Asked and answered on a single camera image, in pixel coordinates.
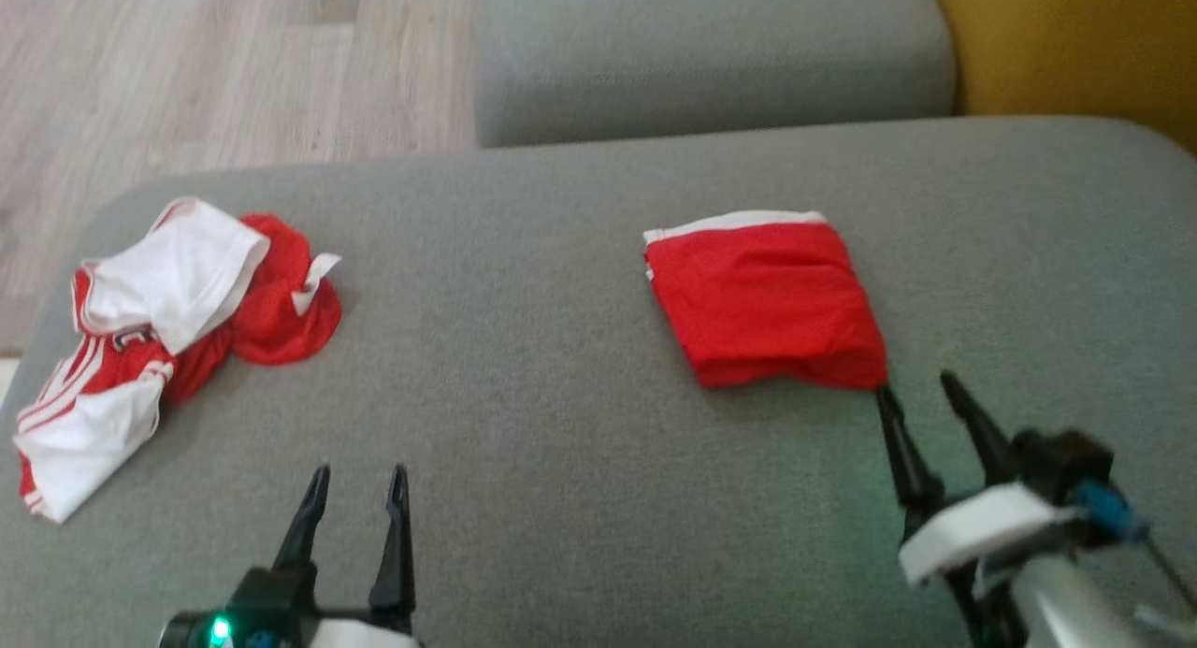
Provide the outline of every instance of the red fabric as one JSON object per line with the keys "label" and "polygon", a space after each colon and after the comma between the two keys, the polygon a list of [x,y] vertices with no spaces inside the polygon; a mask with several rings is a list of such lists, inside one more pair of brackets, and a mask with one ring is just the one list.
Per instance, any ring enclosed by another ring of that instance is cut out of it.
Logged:
{"label": "red fabric", "polygon": [[17,456],[20,459],[20,497],[25,499],[25,503],[31,503],[29,496],[37,491],[37,484],[34,482],[34,468],[30,466],[29,459],[20,450],[17,450]]}
{"label": "red fabric", "polygon": [[232,352],[259,365],[282,365],[315,355],[341,323],[341,299],[321,279],[308,311],[296,313],[291,293],[303,290],[311,265],[308,237],[271,214],[255,213],[241,222],[266,235],[271,250],[233,315]]}
{"label": "red fabric", "polygon": [[178,356],[175,378],[163,393],[168,402],[195,395],[230,352],[259,365],[304,361],[323,349],[341,323],[341,302],[327,279],[321,279],[308,311],[296,311],[291,293],[303,290],[311,266],[308,238],[268,213],[241,222],[268,237],[271,249],[235,315]]}
{"label": "red fabric", "polygon": [[703,387],[774,376],[856,389],[886,382],[881,332],[831,225],[697,231],[655,241],[644,256]]}
{"label": "red fabric", "polygon": [[87,303],[87,297],[91,295],[91,275],[89,270],[93,265],[91,262],[84,262],[78,270],[75,270],[74,278],[72,280],[71,287],[71,303],[73,309],[71,310],[71,320],[74,323],[75,332],[80,334],[86,334],[84,328],[83,319],[84,307]]}

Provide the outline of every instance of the cable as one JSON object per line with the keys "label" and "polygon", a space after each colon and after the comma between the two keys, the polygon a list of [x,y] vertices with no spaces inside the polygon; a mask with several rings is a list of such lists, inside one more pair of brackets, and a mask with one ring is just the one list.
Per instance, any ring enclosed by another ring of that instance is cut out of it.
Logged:
{"label": "cable", "polygon": [[1172,562],[1169,562],[1168,558],[1163,556],[1163,552],[1160,551],[1160,547],[1155,545],[1155,539],[1152,537],[1144,538],[1143,546],[1147,547],[1148,555],[1150,555],[1152,559],[1154,559],[1155,567],[1160,567],[1160,570],[1163,571],[1168,582],[1171,582],[1172,587],[1175,588],[1177,594],[1180,594],[1180,598],[1189,605],[1189,610],[1197,613],[1197,594],[1193,594],[1192,588],[1189,587],[1184,580],[1181,580],[1180,574],[1172,567]]}

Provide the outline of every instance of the folded red shorts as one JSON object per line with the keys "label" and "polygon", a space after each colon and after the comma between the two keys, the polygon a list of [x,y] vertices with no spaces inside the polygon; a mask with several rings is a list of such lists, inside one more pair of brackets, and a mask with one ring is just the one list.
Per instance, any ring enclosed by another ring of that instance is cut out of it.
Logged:
{"label": "folded red shorts", "polygon": [[886,383],[886,349],[847,248],[815,212],[739,211],[644,232],[648,275],[704,388],[790,376]]}

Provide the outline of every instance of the clothing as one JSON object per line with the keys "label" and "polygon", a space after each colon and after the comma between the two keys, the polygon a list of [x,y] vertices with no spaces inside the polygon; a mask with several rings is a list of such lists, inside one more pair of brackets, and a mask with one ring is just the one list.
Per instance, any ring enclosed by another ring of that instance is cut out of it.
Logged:
{"label": "clothing", "polygon": [[822,214],[740,211],[644,238],[652,290],[704,388],[886,382],[881,332]]}
{"label": "clothing", "polygon": [[328,343],[341,305],[306,237],[271,214],[232,218],[195,198],[168,205],[144,240],[73,278],[83,334],[18,414],[26,507],[63,521],[158,428],[160,400],[195,395],[227,355],[263,365]]}

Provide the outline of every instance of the couch cushion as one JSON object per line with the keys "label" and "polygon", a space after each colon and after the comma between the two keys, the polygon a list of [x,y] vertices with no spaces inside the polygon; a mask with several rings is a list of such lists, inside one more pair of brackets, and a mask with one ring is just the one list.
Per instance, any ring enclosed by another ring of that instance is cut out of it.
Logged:
{"label": "couch cushion", "polygon": [[[944,120],[168,178],[102,212],[78,255],[187,194],[342,254],[342,326],[303,364],[227,363],[62,527],[25,514],[0,455],[5,646],[147,644],[223,602],[321,461],[318,599],[365,600],[403,461],[432,646],[964,644],[944,589],[899,569],[873,398],[704,392],[649,290],[644,229],[752,207],[841,231],[949,485],[980,473],[944,367],[1009,432],[1110,442],[1197,573],[1197,164],[1146,129]],[[75,344],[54,285],[8,425]],[[1119,608],[1177,610],[1146,558],[1093,565]]]}
{"label": "couch cushion", "polygon": [[947,115],[935,0],[479,0],[484,145]]}

